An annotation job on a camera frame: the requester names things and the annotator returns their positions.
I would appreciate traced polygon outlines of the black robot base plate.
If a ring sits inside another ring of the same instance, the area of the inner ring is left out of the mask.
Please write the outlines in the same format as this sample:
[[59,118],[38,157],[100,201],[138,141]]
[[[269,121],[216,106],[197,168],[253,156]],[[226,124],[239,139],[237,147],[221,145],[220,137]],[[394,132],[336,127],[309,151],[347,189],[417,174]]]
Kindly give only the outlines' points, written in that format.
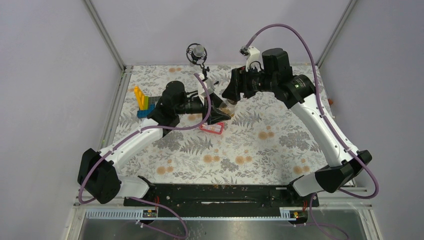
[[316,197],[300,196],[291,185],[150,183],[141,200],[183,204],[249,203],[266,207],[304,207]]

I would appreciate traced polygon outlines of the white pill bottle orange label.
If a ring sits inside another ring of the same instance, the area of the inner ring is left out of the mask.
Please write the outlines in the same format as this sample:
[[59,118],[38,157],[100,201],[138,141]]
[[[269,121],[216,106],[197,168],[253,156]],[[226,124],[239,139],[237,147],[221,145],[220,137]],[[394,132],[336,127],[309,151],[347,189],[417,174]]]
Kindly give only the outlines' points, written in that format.
[[235,108],[228,108],[228,114],[233,118],[235,116]]

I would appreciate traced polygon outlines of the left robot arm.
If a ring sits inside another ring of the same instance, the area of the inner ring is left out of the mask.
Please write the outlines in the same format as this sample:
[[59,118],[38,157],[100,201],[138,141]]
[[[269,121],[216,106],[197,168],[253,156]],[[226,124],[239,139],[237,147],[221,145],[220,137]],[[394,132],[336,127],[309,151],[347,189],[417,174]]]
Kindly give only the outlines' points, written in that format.
[[144,206],[152,204],[155,192],[151,184],[141,176],[125,176],[119,171],[149,145],[171,131],[182,130],[177,126],[181,115],[201,114],[203,119],[196,127],[230,120],[230,104],[217,96],[213,89],[205,90],[207,87],[209,84],[205,81],[199,84],[197,92],[187,93],[182,82],[169,82],[155,108],[136,129],[99,151],[86,150],[77,176],[79,202],[89,203],[82,199],[83,192],[87,191],[101,204],[116,197],[135,197]]

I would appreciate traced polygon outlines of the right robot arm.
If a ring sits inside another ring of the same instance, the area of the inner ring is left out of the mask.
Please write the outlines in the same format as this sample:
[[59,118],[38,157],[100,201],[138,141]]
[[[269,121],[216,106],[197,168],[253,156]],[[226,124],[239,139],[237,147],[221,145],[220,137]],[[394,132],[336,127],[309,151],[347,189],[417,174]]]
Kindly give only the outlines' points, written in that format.
[[240,53],[246,57],[246,64],[232,69],[222,97],[234,104],[241,98],[255,96],[257,92],[273,93],[300,118],[326,159],[326,166],[289,184],[286,198],[291,205],[301,205],[312,193],[337,191],[372,160],[368,150],[359,150],[334,120],[328,118],[316,86],[307,76],[293,73],[286,51],[272,48],[260,52],[250,46],[242,48]]

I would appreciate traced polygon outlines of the red pill organizer box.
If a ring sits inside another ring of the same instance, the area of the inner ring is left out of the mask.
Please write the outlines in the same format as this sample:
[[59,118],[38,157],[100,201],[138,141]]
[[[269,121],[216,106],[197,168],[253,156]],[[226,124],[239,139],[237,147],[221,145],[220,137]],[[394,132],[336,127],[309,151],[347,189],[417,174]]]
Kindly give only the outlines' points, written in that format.
[[204,132],[207,132],[207,133],[221,135],[223,133],[223,131],[224,131],[224,127],[225,127],[225,123],[224,122],[219,122],[219,123],[212,124],[212,125],[202,124],[199,127],[199,129],[201,131],[204,131]]

